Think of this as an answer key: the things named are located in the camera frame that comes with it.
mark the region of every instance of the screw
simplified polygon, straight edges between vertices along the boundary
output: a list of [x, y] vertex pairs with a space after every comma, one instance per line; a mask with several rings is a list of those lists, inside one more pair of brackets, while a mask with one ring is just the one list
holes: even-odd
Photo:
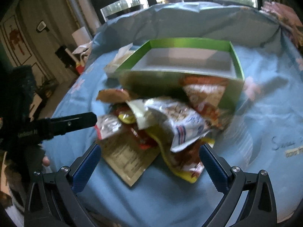
[[67, 166], [63, 166], [60, 169], [62, 172], [67, 172], [69, 170], [69, 168]]
[[262, 174], [263, 176], [267, 176], [267, 171], [261, 170], [261, 174]]
[[233, 167], [232, 167], [232, 170], [233, 170], [234, 172], [238, 173], [238, 172], [240, 171], [240, 168], [237, 167], [237, 166], [233, 166]]

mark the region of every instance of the blue tablecloth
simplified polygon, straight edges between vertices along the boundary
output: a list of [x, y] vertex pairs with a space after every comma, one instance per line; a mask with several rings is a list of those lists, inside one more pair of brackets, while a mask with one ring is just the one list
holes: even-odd
[[[268, 171], [278, 220], [289, 216], [303, 197], [303, 154], [285, 154], [303, 145], [303, 59], [278, 22], [255, 9], [215, 3], [166, 4], [107, 22], [94, 38], [87, 70], [54, 117], [89, 111], [106, 114], [108, 105], [95, 98], [99, 90], [118, 86], [103, 71], [117, 49], [166, 37], [208, 37], [233, 43], [246, 84], [234, 119], [216, 139], [214, 149], [243, 171]], [[71, 165], [96, 137], [89, 128], [44, 142], [52, 169]], [[88, 209], [132, 227], [200, 227], [222, 198], [206, 171], [190, 184], [174, 176], [161, 156], [131, 188], [101, 159], [78, 196]], [[240, 209], [236, 208], [229, 224]]]

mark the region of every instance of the cardboard box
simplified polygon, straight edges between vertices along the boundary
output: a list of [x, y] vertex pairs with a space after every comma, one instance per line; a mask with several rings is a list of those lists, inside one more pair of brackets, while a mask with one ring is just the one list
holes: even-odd
[[208, 38], [149, 40], [116, 70], [123, 88], [146, 96], [187, 101], [179, 80], [187, 75], [218, 76], [228, 85], [218, 107], [235, 110], [244, 74], [229, 41]]

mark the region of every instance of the white snack bag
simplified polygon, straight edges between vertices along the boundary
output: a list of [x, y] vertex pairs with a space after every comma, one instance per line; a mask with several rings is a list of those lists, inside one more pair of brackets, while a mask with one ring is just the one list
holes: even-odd
[[173, 136], [172, 152], [182, 151], [209, 130], [200, 114], [183, 102], [153, 98], [147, 100], [145, 106], [151, 109], [162, 128]]

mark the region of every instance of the gold packet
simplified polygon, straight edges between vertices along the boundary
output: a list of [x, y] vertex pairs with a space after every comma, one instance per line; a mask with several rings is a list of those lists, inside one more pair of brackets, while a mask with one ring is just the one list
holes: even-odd
[[160, 153], [159, 147], [140, 149], [130, 132], [114, 135], [97, 142], [102, 157], [129, 186], [139, 179]]

